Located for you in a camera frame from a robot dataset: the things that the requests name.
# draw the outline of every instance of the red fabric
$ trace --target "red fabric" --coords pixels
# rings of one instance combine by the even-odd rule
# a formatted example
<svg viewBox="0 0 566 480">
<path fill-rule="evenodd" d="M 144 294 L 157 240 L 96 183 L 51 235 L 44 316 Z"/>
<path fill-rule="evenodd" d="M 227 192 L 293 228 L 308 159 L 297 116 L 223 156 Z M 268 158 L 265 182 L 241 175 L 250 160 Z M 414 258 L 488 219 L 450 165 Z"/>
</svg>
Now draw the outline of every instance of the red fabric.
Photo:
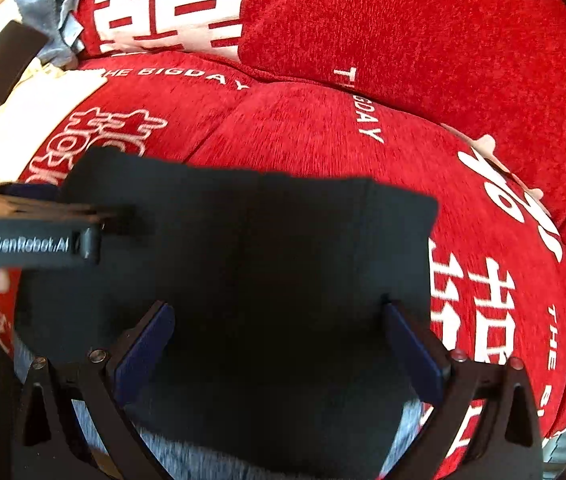
<svg viewBox="0 0 566 480">
<path fill-rule="evenodd" d="M 491 134 L 495 155 L 543 190 L 566 243 L 560 0 L 82 0 L 78 18 L 90 56 L 102 53 L 100 34 L 105 48 L 238 56 L 278 75 L 348 86 L 474 139 Z M 208 41 L 211 31 L 225 39 Z"/>
<path fill-rule="evenodd" d="M 477 359 L 523 358 L 543 435 L 557 415 L 566 421 L 566 246 L 520 187 L 457 137 L 361 96 L 268 83 L 263 73 L 259 82 L 176 52 L 82 67 L 105 68 L 108 82 L 60 123 L 23 180 L 60 184 L 87 146 L 112 144 L 195 166 L 371 176 L 432 195 L 440 204 L 430 242 L 432 329 Z M 442 473 L 458 463 L 476 420 Z"/>
</svg>

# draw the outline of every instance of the black garment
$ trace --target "black garment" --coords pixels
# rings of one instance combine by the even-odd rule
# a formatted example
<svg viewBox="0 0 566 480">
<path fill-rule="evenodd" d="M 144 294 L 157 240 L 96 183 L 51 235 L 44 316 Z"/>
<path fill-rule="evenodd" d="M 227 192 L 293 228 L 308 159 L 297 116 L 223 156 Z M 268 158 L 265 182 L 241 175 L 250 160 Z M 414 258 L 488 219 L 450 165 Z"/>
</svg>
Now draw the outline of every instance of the black garment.
<svg viewBox="0 0 566 480">
<path fill-rule="evenodd" d="M 53 362 L 110 345 L 154 300 L 176 330 L 133 420 L 279 472 L 373 478 L 409 382 L 381 298 L 429 320 L 436 203 L 371 180 L 195 169 L 89 150 L 62 201 L 134 204 L 96 268 L 24 272 L 16 330 Z"/>
</svg>

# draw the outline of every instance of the black cloth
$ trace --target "black cloth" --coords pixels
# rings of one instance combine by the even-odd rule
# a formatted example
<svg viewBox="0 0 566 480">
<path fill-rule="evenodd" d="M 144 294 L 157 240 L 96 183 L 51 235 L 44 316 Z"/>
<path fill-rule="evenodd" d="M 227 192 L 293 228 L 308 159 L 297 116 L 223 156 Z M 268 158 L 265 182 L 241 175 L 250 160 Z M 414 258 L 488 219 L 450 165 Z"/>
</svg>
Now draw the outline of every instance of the black cloth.
<svg viewBox="0 0 566 480">
<path fill-rule="evenodd" d="M 103 238 L 97 267 L 23 273 L 16 330 L 36 354 L 83 359 L 167 301 L 175 334 L 133 420 L 273 471 L 378 473 L 412 397 L 381 300 L 429 322 L 433 199 L 99 148 L 61 200 L 132 204 L 135 221 Z"/>
</svg>

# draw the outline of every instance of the cream colored fabric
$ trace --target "cream colored fabric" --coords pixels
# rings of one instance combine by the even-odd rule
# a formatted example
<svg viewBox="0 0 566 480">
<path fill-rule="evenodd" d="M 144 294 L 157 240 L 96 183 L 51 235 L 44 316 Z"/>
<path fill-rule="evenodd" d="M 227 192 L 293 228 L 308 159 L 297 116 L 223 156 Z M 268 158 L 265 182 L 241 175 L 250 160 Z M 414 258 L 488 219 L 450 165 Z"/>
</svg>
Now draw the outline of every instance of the cream colored fabric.
<svg viewBox="0 0 566 480">
<path fill-rule="evenodd" d="M 0 0 L 0 31 L 20 22 L 14 0 Z M 0 106 L 0 180 L 17 180 L 34 153 L 58 124 L 106 83 L 105 70 L 41 66 L 34 58 Z"/>
</svg>

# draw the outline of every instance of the metal screw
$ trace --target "metal screw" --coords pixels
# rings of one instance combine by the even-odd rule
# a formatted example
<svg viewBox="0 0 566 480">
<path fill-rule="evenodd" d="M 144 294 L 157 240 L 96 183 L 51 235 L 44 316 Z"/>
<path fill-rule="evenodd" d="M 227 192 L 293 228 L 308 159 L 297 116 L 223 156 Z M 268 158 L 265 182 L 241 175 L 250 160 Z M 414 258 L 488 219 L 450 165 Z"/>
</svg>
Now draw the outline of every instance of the metal screw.
<svg viewBox="0 0 566 480">
<path fill-rule="evenodd" d="M 468 360 L 467 354 L 460 348 L 454 348 L 454 350 L 449 353 L 449 356 L 457 363 L 464 363 Z"/>
<path fill-rule="evenodd" d="M 510 357 L 509 365 L 514 368 L 514 370 L 522 370 L 523 368 L 525 368 L 525 364 L 518 357 Z"/>
<path fill-rule="evenodd" d="M 90 352 L 90 361 L 93 363 L 101 363 L 107 356 L 108 353 L 105 350 L 92 350 L 92 352 Z"/>
<path fill-rule="evenodd" d="M 48 364 L 48 362 L 45 357 L 37 357 L 32 362 L 32 368 L 34 368 L 35 370 L 41 370 L 41 368 L 43 368 L 46 364 Z"/>
</svg>

